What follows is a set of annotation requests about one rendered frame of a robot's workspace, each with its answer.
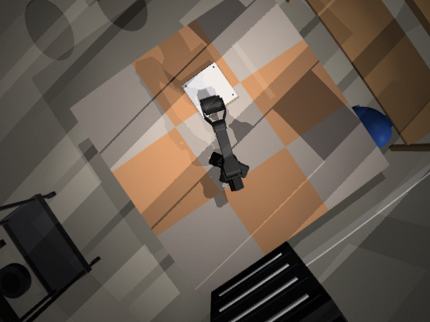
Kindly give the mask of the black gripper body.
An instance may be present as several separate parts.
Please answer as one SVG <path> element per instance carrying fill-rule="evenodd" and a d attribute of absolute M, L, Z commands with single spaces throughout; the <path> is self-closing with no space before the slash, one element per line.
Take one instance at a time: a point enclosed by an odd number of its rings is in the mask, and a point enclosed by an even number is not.
<path fill-rule="evenodd" d="M 213 152 L 212 155 L 211 155 L 211 158 L 209 160 L 209 164 L 213 165 L 215 167 L 216 167 L 216 165 L 219 166 L 219 167 L 223 166 L 222 163 L 221 163 L 221 159 L 222 158 L 220 158 L 220 156 L 221 156 L 220 154 L 218 154 L 216 152 Z M 243 171 L 244 172 L 243 172 L 243 176 L 241 176 L 242 178 L 246 178 L 247 173 L 249 171 L 249 168 L 250 167 L 248 165 L 243 164 Z"/>

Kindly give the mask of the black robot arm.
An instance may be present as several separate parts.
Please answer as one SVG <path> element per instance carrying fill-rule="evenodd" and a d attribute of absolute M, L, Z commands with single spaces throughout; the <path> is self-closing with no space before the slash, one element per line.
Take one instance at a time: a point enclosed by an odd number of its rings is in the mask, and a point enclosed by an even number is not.
<path fill-rule="evenodd" d="M 237 160 L 233 154 L 227 133 L 225 122 L 226 107 L 220 95 L 212 95 L 200 99 L 200 106 L 205 120 L 212 125 L 213 132 L 216 133 L 219 146 L 221 148 L 222 159 L 220 182 L 229 183 L 231 191 L 240 191 L 244 188 L 241 176 L 243 176 L 243 164 Z M 207 115 L 224 110 L 223 119 L 212 122 Z"/>

